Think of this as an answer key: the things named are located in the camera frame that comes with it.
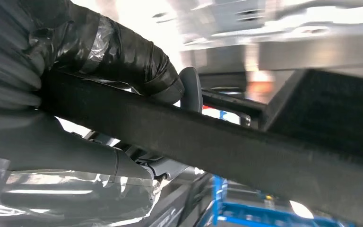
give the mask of clear tape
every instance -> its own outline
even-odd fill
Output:
[[[113,27],[110,19],[101,16],[93,46],[91,47],[90,54],[80,72],[90,73],[98,67],[99,63],[102,62],[102,59],[104,58],[105,51],[108,49],[112,33]]]
[[[70,170],[11,172],[0,188],[0,226],[128,225],[150,215],[160,192],[160,183],[151,179]]]

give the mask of wrapped cable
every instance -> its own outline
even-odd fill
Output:
[[[164,52],[132,30],[69,0],[0,0],[0,108],[38,107],[45,69],[127,83],[164,102],[184,92]]]
[[[166,102],[182,97],[169,57],[132,30],[69,0],[20,0],[20,5],[36,27],[28,54],[42,53],[47,68],[127,83]]]

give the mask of blue rack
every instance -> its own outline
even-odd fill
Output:
[[[294,213],[268,210],[226,202],[227,180],[214,176],[212,224],[231,222],[250,227],[344,227],[338,221],[315,217],[302,218]]]

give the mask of black plastic panel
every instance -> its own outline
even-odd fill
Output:
[[[270,101],[261,128],[363,159],[363,79],[297,71]]]

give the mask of ceiling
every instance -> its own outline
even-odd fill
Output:
[[[73,2],[153,41],[178,71],[363,67],[363,0]]]

